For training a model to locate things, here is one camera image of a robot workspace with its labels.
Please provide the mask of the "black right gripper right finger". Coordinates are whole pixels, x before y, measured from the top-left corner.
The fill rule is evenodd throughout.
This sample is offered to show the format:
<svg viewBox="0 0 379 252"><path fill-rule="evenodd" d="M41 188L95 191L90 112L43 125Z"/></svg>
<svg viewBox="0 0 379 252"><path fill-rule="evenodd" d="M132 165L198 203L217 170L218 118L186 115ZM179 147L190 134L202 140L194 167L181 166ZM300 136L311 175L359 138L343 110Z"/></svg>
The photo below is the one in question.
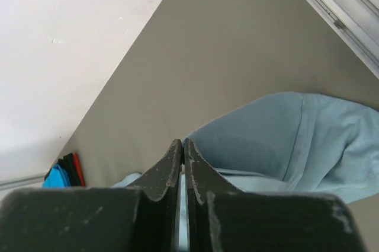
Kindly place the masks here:
<svg viewBox="0 0 379 252"><path fill-rule="evenodd" d="M365 251L338 197L315 193L246 193L184 143L190 251Z"/></svg>

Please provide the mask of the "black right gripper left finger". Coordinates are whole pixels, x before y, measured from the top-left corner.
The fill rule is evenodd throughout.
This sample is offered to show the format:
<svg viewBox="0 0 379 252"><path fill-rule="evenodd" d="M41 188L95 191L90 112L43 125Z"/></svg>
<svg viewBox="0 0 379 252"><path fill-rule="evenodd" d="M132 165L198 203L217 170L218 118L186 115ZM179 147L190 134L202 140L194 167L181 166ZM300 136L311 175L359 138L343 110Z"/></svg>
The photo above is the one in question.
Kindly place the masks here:
<svg viewBox="0 0 379 252"><path fill-rule="evenodd" d="M177 251L182 143L123 188L18 189L1 202L2 251Z"/></svg>

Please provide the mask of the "light blue t-shirt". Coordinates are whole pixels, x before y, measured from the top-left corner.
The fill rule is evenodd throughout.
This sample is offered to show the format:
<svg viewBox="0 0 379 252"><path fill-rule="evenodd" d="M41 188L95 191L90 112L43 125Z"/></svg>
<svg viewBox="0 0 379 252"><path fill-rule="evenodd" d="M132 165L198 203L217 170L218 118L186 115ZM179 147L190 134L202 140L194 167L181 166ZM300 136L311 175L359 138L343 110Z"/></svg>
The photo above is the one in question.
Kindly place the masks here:
<svg viewBox="0 0 379 252"><path fill-rule="evenodd" d="M246 193L331 194L347 203L378 193L378 113L320 94L260 98L182 143L178 248L188 245L184 143Z"/></svg>

